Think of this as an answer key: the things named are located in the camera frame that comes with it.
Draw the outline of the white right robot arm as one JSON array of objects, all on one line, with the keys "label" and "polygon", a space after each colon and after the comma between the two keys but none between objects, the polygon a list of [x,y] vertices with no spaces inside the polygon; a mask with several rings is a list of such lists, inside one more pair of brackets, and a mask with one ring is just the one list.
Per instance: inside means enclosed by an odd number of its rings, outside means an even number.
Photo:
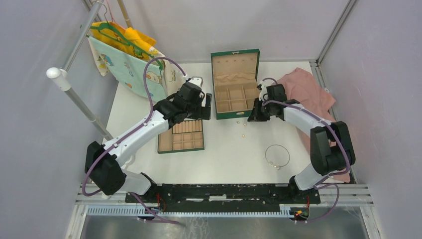
[{"label": "white right robot arm", "polygon": [[287,99],[281,84],[257,87],[248,122],[265,122],[271,117],[294,125],[310,138],[310,164],[292,178],[287,195],[291,202],[300,203],[329,177],[347,174],[355,163],[355,154],[346,123],[330,121],[307,110],[300,102]]}]

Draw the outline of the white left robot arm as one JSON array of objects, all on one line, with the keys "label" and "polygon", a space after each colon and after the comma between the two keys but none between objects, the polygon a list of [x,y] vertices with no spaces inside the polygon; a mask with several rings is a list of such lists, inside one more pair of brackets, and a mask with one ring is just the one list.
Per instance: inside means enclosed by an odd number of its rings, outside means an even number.
[{"label": "white left robot arm", "polygon": [[85,196],[99,192],[110,196],[117,191],[135,193],[145,203],[156,198],[154,182],[146,174],[133,173],[122,166],[146,143],[185,119],[209,120],[210,93],[202,91],[201,77],[192,77],[178,92],[158,101],[140,122],[104,144],[93,141],[88,145],[82,185]]}]

